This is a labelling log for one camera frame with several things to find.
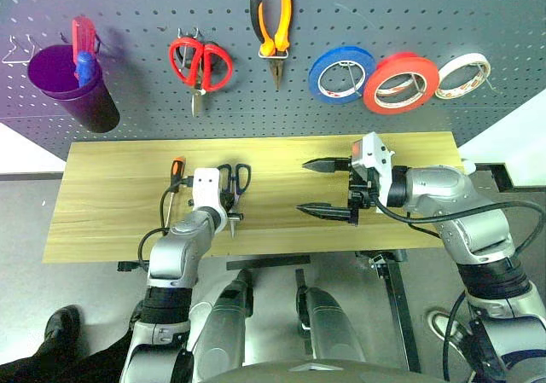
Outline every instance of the black-handled scissors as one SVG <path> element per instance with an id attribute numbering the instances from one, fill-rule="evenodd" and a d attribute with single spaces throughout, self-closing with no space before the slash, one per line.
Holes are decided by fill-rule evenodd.
<path id="1" fill-rule="evenodd" d="M 233 194 L 236 204 L 239 197 L 243 195 L 245 191 L 247 191 L 247 188 L 250 185 L 250 179 L 252 175 L 251 166 L 249 166 L 248 164 L 237 164 L 235 166 L 235 175 L 233 167 L 231 167 L 231 165 L 229 164 L 222 164 L 217 168 L 220 170 L 220 173 L 222 173 L 222 170 L 226 170 L 227 182 L 225 186 L 222 187 L 222 191 L 224 191 L 225 193 Z M 241 185 L 244 181 L 244 178 L 241 178 L 241 170 L 246 170 L 247 172 L 247 178 L 244 182 L 244 185 Z"/>
<path id="2" fill-rule="evenodd" d="M 224 180 L 225 175 L 225 186 L 221 188 L 220 199 L 224 207 L 228 212 L 235 212 L 235 207 L 239 202 L 239 198 L 243 195 L 250 185 L 250 179 L 252 176 L 252 168 L 248 164 L 237 164 L 235 166 L 235 175 L 234 170 L 229 164 L 222 164 L 217 167 L 220 170 L 220 177 Z M 241 178 L 241 171 L 246 171 L 246 181 L 245 178 Z M 229 229 L 231 232 L 231 237 L 235 237 L 235 221 L 229 221 Z"/>

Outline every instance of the tape roll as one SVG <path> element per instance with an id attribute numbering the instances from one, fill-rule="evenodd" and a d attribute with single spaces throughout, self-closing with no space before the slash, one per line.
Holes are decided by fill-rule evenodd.
<path id="1" fill-rule="evenodd" d="M 421 78 L 424 85 L 412 96 L 400 102 L 385 102 L 377 95 L 388 79 L 408 74 Z M 430 99 L 439 86 L 439 73 L 434 62 L 411 52 L 386 58 L 377 65 L 364 89 L 364 105 L 379 114 L 405 113 Z"/>
<path id="2" fill-rule="evenodd" d="M 355 87 L 352 86 L 343 91 L 332 91 L 324 87 L 322 80 L 326 71 L 335 66 L 348 67 L 357 66 L 360 70 L 360 77 L 354 80 Z M 359 99 L 364 90 L 364 85 L 368 82 L 369 76 L 375 70 L 374 57 L 365 49 L 357 46 L 343 46 L 332 49 L 320 56 L 309 71 L 309 90 L 317 99 L 329 104 L 345 104 Z"/>
<path id="3" fill-rule="evenodd" d="M 468 53 L 447 62 L 439 70 L 439 86 L 450 74 L 465 66 L 476 66 L 478 68 L 474 77 L 453 89 L 442 89 L 441 87 L 438 87 L 435 91 L 437 97 L 449 100 L 464 96 L 472 90 L 479 88 L 491 74 L 491 65 L 485 56 L 480 53 Z"/>
<path id="4" fill-rule="evenodd" d="M 379 64 L 377 65 L 377 68 L 383 67 L 383 66 L 385 66 L 385 64 L 388 64 L 391 61 L 395 61 L 397 59 L 402 59 L 404 57 L 417 57 L 417 54 L 415 54 L 413 52 L 395 53 L 394 55 L 390 55 L 386 59 L 380 61 Z M 413 84 L 413 79 L 408 78 L 408 80 L 405 80 L 402 83 L 397 84 L 396 86 L 388 87 L 388 88 L 384 88 L 384 89 L 378 89 L 377 90 L 377 95 L 382 96 L 382 97 L 395 96 L 398 93 L 401 93 L 404 90 L 406 90 L 407 88 L 409 88 L 412 84 Z"/>

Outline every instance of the white tape roll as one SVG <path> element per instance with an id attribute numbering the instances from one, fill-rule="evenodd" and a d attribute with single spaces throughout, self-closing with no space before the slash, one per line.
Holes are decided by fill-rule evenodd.
<path id="1" fill-rule="evenodd" d="M 458 70 L 465 66 L 476 66 L 478 69 L 477 73 L 473 78 L 468 80 L 466 83 L 461 84 L 459 87 L 453 89 L 442 89 L 440 86 L 442 82 L 455 70 Z M 455 99 L 461 97 L 471 92 L 474 89 L 477 89 L 481 86 L 482 83 L 489 77 L 491 74 L 491 65 L 480 53 L 468 53 L 467 55 L 459 56 L 452 61 L 446 63 L 440 70 L 440 85 L 434 92 L 436 97 L 440 99 Z"/>

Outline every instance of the pegboard hook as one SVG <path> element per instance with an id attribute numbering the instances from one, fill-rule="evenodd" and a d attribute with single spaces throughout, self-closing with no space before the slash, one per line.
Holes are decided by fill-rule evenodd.
<path id="1" fill-rule="evenodd" d="M 417 83 L 417 78 L 415 77 L 415 75 L 413 73 L 411 73 L 411 79 L 413 80 L 413 84 L 415 85 L 415 88 L 417 89 L 417 91 L 419 93 L 423 94 L 425 91 L 424 91 L 424 89 L 419 87 L 419 84 Z"/>
<path id="2" fill-rule="evenodd" d="M 341 67 L 346 67 L 349 70 L 349 76 L 351 76 L 352 88 L 355 90 L 355 93 L 357 93 L 358 97 L 362 97 L 362 94 L 358 91 L 357 83 L 355 82 L 355 78 L 352 75 L 351 66 L 354 66 L 354 65 L 352 63 L 350 63 L 349 61 L 341 61 L 340 66 Z"/>
<path id="3" fill-rule="evenodd" d="M 485 82 L 487 83 L 487 85 L 489 86 L 489 88 L 493 91 L 493 93 L 496 93 L 498 95 L 501 95 L 502 94 L 502 91 L 498 91 L 498 89 L 496 87 L 493 87 L 493 85 L 491 84 L 491 82 L 489 81 L 489 79 L 487 78 L 487 75 L 485 74 L 484 72 L 484 69 L 481 68 L 481 65 L 479 63 L 476 63 L 475 64 L 478 69 L 479 69 L 479 72 L 481 73 L 481 75 L 483 76 L 483 78 L 485 79 Z"/>
<path id="4" fill-rule="evenodd" d="M 194 39 L 197 39 L 199 37 L 199 27 L 194 26 L 194 32 L 195 35 L 193 36 Z M 178 38 L 181 38 L 183 36 L 182 29 L 178 28 Z"/>
<path id="5" fill-rule="evenodd" d="M 8 54 L 6 54 L 3 58 L 2 58 L 2 63 L 5 64 L 5 65 L 25 65 L 27 64 L 29 61 L 31 61 L 31 58 L 34 56 L 34 52 L 36 52 L 36 46 L 37 46 L 37 43 L 34 41 L 34 38 L 29 35 L 27 33 L 26 35 L 26 40 L 28 40 L 28 43 L 32 46 L 32 51 L 29 52 L 28 49 L 26 48 L 23 48 L 19 42 L 17 42 L 17 38 L 13 35 L 9 35 L 9 42 L 11 43 L 11 45 L 13 46 L 9 51 L 8 51 Z M 17 48 L 20 48 L 22 49 L 25 53 L 30 53 L 29 57 L 27 60 L 24 60 L 24 61 L 9 61 L 8 58 L 11 57 L 15 51 L 17 50 Z"/>

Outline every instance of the white wall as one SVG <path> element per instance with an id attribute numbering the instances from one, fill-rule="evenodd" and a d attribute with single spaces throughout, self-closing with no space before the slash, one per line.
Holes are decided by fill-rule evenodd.
<path id="1" fill-rule="evenodd" d="M 0 123 L 0 174 L 62 172 L 66 162 Z"/>
<path id="2" fill-rule="evenodd" d="M 504 164 L 516 187 L 546 185 L 546 90 L 459 147 L 474 163 Z"/>

